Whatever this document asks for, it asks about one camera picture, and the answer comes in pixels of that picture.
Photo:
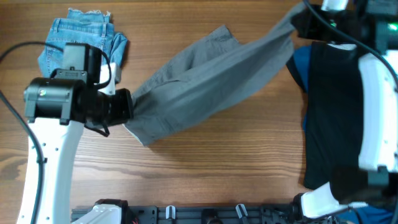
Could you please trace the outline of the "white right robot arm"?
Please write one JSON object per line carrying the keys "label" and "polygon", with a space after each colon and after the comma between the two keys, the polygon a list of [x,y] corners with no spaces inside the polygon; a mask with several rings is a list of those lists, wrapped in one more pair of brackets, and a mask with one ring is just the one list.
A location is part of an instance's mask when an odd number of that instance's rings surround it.
{"label": "white right robot arm", "polygon": [[397,2],[304,2],[292,23],[312,44],[288,63],[308,96],[307,193],[291,222],[319,222],[362,208],[397,222]]}

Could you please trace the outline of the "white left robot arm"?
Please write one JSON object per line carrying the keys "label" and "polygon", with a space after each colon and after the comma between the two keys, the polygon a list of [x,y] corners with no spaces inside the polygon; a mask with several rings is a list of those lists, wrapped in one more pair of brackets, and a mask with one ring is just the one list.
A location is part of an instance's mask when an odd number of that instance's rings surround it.
{"label": "white left robot arm", "polygon": [[88,44],[67,44],[63,62],[24,91],[29,155],[19,223],[68,223],[76,150],[85,129],[102,136],[132,118],[129,90],[116,89],[118,66]]}

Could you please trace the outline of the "grey shorts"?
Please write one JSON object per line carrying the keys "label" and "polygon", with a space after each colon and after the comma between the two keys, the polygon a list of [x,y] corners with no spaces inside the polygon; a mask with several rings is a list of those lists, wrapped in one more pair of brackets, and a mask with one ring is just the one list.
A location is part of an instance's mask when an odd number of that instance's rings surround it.
{"label": "grey shorts", "polygon": [[267,85],[293,56],[294,6],[265,36],[240,44],[220,26],[170,59],[132,95],[124,127],[144,146],[184,131]]}

